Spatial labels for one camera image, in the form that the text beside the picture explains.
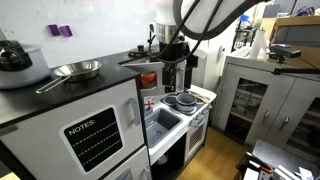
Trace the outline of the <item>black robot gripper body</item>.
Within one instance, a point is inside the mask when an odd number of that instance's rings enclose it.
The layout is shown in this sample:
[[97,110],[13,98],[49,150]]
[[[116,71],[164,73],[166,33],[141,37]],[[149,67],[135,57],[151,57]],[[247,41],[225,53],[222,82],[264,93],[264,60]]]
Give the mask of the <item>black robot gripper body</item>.
[[[160,58],[166,61],[177,61],[190,52],[186,43],[173,44],[163,53]],[[165,64],[162,68],[162,84],[165,86],[165,92],[174,92],[176,90],[176,65]]]

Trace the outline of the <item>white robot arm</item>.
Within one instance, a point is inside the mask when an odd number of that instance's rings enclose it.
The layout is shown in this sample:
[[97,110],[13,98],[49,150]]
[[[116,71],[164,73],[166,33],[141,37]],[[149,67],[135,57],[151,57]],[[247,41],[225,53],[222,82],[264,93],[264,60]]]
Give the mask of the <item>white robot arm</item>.
[[184,90],[185,65],[204,40],[220,35],[241,14],[263,0],[155,0],[151,31],[160,51],[152,60],[164,64],[158,77],[166,93]]

